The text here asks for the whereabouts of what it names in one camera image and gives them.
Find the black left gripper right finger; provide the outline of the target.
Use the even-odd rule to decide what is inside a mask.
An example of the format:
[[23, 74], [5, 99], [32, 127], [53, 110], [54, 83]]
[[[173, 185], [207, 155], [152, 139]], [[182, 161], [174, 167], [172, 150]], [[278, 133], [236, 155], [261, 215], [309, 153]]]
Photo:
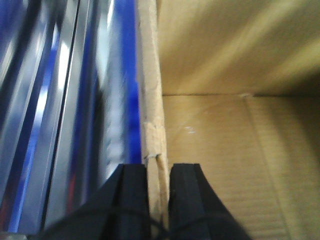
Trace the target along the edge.
[[199, 164], [170, 171], [169, 236], [172, 240], [249, 240], [209, 184]]

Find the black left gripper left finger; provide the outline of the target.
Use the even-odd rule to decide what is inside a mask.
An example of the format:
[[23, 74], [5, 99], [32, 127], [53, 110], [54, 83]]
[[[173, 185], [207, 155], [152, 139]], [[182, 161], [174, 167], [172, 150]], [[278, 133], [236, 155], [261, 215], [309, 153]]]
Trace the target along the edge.
[[37, 239], [149, 240], [151, 237], [147, 170], [142, 164], [120, 164], [82, 207], [48, 227]]

